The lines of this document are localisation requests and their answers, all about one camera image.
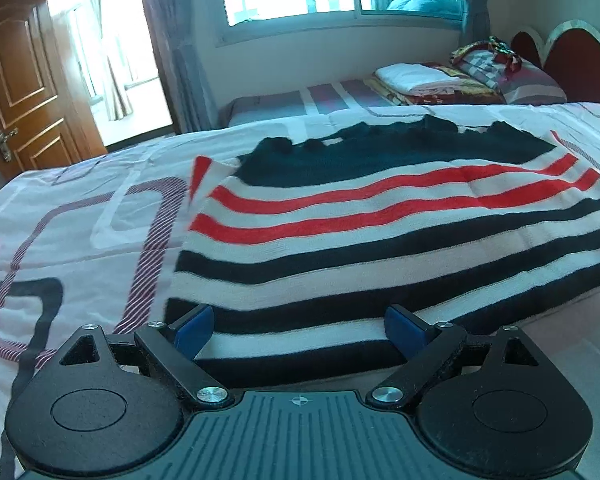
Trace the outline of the red black white striped sweater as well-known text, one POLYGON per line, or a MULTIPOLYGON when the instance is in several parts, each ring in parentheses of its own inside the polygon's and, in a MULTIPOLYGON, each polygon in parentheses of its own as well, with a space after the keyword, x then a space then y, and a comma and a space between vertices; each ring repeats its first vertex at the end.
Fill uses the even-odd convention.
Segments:
POLYGON ((230 388, 401 365, 397 304, 471 333, 600 287, 600 169, 505 122, 360 122, 195 159, 166 320, 213 311, 197 364, 230 388))

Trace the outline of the white patterned bed sheet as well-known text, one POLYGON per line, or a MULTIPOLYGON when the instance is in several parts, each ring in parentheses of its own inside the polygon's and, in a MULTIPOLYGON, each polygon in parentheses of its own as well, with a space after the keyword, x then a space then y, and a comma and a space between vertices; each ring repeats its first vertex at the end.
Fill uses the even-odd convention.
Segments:
POLYGON ((498 328, 520 328, 590 409, 593 434, 573 478, 476 478, 431 454, 404 415, 365 403, 404 357, 394 367, 289 385, 220 382, 234 399, 230 406, 193 415, 157 457, 108 477, 27 472, 7 439, 12 402, 79 328, 97 324, 122 336, 149 322, 173 323, 164 310, 193 217, 197 157, 229 162, 266 138, 301 143, 360 122, 388 125, 428 115, 463 129, 505 122, 535 134, 554 132, 600 169, 600 105, 439 105, 343 110, 183 134, 30 171, 6 185, 0 191, 0 479, 600 479, 600 287, 498 328))

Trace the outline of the plaid pillow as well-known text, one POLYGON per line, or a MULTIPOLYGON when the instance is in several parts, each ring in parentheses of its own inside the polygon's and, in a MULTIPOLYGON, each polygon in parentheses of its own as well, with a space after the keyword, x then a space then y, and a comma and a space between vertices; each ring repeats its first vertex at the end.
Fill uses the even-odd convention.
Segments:
POLYGON ((453 66, 496 90, 506 104, 550 105, 567 102, 562 87, 525 58, 522 58, 521 70, 513 74, 506 73, 505 66, 495 62, 493 54, 488 51, 472 52, 465 61, 453 66))

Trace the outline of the folded white cloth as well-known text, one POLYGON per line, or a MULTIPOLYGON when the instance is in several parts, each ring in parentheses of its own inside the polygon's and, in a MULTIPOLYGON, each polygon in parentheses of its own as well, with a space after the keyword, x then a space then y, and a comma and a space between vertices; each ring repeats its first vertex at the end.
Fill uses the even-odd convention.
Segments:
POLYGON ((422 64, 398 63, 378 68, 374 75, 388 88, 404 96, 453 94, 462 80, 422 64))

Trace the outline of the brown wooden door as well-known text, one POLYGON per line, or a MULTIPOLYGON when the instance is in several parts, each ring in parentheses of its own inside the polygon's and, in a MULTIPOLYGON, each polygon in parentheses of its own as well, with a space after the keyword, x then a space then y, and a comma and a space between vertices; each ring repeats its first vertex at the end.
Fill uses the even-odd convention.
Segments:
POLYGON ((7 180, 107 153, 67 35, 57 38, 46 0, 0 0, 0 130, 14 158, 7 180))

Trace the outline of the colourful cloth on pillow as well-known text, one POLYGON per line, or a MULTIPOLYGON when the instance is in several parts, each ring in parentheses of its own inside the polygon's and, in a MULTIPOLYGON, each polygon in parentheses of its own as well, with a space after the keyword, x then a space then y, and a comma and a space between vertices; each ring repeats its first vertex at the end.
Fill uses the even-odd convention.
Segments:
POLYGON ((486 40, 479 40, 456 49, 450 54, 451 64, 457 65, 459 62, 465 61, 472 52, 478 51, 491 52, 494 61, 505 66, 506 73, 513 74, 521 70, 522 57, 497 36, 490 36, 486 40))

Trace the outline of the red heart-shaped headboard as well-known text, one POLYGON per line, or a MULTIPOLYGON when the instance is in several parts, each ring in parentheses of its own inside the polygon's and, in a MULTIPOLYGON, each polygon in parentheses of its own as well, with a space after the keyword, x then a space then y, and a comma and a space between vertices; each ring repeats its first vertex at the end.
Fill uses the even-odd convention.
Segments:
POLYGON ((546 39, 531 26, 522 26, 510 46, 549 74, 569 102, 600 103, 600 31, 590 23, 562 22, 546 39))

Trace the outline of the teal blanket at window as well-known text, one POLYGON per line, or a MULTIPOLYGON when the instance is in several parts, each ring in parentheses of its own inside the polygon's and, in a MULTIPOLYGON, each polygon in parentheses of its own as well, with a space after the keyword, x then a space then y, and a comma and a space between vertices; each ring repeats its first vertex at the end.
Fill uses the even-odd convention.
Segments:
POLYGON ((387 10, 442 16, 442 18, 460 18, 464 8, 460 0, 392 0, 387 10))

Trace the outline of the grey curtain left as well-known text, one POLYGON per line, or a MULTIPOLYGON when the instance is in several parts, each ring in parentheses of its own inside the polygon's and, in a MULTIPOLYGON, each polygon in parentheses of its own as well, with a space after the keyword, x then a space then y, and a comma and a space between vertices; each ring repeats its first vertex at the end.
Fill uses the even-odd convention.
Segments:
POLYGON ((144 5, 175 130, 215 128, 218 109, 195 44, 193 0, 144 0, 144 5))

